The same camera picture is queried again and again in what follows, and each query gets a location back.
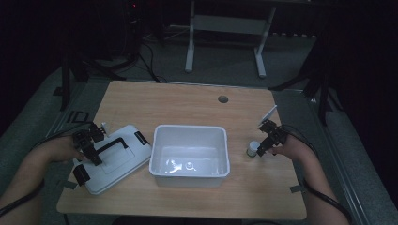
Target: white desk frame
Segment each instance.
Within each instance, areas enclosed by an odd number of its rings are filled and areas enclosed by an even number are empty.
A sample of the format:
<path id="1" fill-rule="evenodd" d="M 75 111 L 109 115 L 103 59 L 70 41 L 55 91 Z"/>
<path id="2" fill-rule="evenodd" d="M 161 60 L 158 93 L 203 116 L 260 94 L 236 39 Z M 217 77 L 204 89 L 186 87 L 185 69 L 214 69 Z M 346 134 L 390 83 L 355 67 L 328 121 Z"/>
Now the white desk frame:
<path id="1" fill-rule="evenodd" d="M 195 30 L 207 30 L 229 33 L 240 33 L 250 35 L 261 35 L 260 44 L 254 48 L 255 62 L 257 64 L 258 75 L 260 78 L 266 77 L 266 70 L 262 52 L 267 40 L 269 28 L 275 14 L 276 7 L 272 7 L 267 20 L 254 20 L 242 18 L 230 18 L 219 16 L 207 16 L 195 14 L 195 1 L 191 1 L 191 19 L 190 19 L 190 43 L 187 52 L 187 61 L 185 71 L 192 72 L 194 42 L 193 35 Z"/>

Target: gray floor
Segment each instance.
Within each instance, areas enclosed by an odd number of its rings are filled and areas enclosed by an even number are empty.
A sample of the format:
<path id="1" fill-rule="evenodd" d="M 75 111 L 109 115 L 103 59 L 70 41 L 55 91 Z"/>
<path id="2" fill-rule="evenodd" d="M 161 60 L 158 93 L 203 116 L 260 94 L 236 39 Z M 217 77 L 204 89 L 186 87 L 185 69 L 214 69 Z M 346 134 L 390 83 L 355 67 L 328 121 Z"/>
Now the gray floor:
<path id="1" fill-rule="evenodd" d="M 211 37 L 209 34 L 198 35 L 193 72 L 190 74 L 184 71 L 186 33 L 168 38 L 164 47 L 152 37 L 146 37 L 146 43 L 154 53 L 154 73 L 169 83 L 268 88 L 295 77 L 314 44 L 313 38 L 270 37 L 263 53 L 268 75 L 265 79 L 260 79 L 257 76 L 253 49 L 249 46 L 252 43 L 250 37 L 244 39 L 243 46 L 214 42 Z M 142 46 L 141 54 L 147 62 L 150 61 L 150 50 L 146 46 Z M 142 61 L 118 74 L 128 77 L 129 81 L 152 82 Z M 19 117 L 1 137 L 0 173 L 5 181 L 0 185 L 1 193 L 28 149 L 51 130 L 69 126 L 66 119 L 72 111 L 86 112 L 89 113 L 89 119 L 94 118 L 109 83 L 107 78 L 91 71 L 88 83 L 72 83 L 72 102 L 64 112 L 60 112 L 61 98 L 52 96 L 55 87 L 61 84 L 60 78 L 58 69 L 32 96 Z M 316 98 L 307 99 L 299 91 L 305 83 L 306 81 L 289 90 L 273 93 L 282 122 L 298 128 L 316 147 L 329 182 L 339 201 L 350 209 L 355 219 L 354 224 L 398 224 L 397 210 L 381 185 L 349 119 L 344 112 L 334 110 L 328 112 L 328 126 L 323 127 L 316 117 Z M 49 168 L 43 191 L 45 213 L 42 224 L 65 224 L 63 215 L 56 211 L 55 206 L 71 167 L 71 164 L 53 164 Z M 298 177 L 301 177 L 300 167 L 295 165 L 295 168 Z M 70 224 L 112 224 L 116 217 L 68 215 Z M 306 224 L 305 220 L 278 222 Z"/>

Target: human hand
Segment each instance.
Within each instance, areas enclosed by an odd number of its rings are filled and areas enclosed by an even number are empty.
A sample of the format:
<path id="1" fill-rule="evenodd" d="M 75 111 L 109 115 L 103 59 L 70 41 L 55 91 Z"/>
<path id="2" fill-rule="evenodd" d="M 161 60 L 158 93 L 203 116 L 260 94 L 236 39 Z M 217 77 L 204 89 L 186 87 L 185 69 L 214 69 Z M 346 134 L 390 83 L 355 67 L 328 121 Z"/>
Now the human hand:
<path id="1" fill-rule="evenodd" d="M 76 150 L 73 146 L 71 136 L 55 138 L 44 142 L 34 148 L 31 154 L 45 160 L 45 162 L 68 162 L 74 158 L 85 160 L 83 153 Z"/>
<path id="2" fill-rule="evenodd" d="M 271 154 L 282 154 L 294 161 L 302 162 L 306 158 L 316 157 L 313 150 L 307 144 L 292 135 L 287 135 L 284 145 L 268 149 Z"/>

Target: black strap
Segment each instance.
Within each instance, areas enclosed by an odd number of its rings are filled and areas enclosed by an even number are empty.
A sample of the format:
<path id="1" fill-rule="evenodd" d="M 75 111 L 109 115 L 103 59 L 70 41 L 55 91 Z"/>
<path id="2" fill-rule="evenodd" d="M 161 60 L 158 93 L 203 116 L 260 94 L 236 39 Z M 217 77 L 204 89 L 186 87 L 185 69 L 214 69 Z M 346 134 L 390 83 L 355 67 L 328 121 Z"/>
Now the black strap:
<path id="1" fill-rule="evenodd" d="M 342 212 L 345 217 L 348 219 L 348 222 L 351 224 L 352 218 L 351 215 L 349 214 L 348 210 L 346 210 L 342 205 L 340 205 L 338 202 L 334 201 L 331 197 L 313 189 L 305 179 L 303 179 L 303 185 L 304 187 L 310 192 L 312 193 L 314 196 L 318 197 L 319 199 L 325 201 L 326 203 L 329 203 L 330 205 L 332 205 L 333 207 L 335 207 L 336 209 L 338 209 L 340 212 Z"/>
<path id="2" fill-rule="evenodd" d="M 41 189 L 44 187 L 44 180 L 41 181 L 41 183 L 36 187 L 31 193 L 21 197 L 19 200 L 10 203 L 9 205 L 3 207 L 0 209 L 0 217 L 8 213 L 9 211 L 15 209 L 16 207 L 20 206 L 23 203 L 28 202 L 29 200 L 33 199 L 35 196 L 38 195 L 38 193 L 41 191 Z"/>

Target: white container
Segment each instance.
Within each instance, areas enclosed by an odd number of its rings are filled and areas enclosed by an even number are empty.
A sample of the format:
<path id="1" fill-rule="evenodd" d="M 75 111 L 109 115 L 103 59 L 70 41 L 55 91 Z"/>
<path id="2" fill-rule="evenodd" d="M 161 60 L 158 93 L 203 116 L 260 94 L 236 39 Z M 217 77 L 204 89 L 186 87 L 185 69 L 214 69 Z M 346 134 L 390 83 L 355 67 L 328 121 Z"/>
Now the white container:
<path id="1" fill-rule="evenodd" d="M 214 188 L 230 171 L 225 129 L 156 127 L 149 171 L 159 186 Z"/>

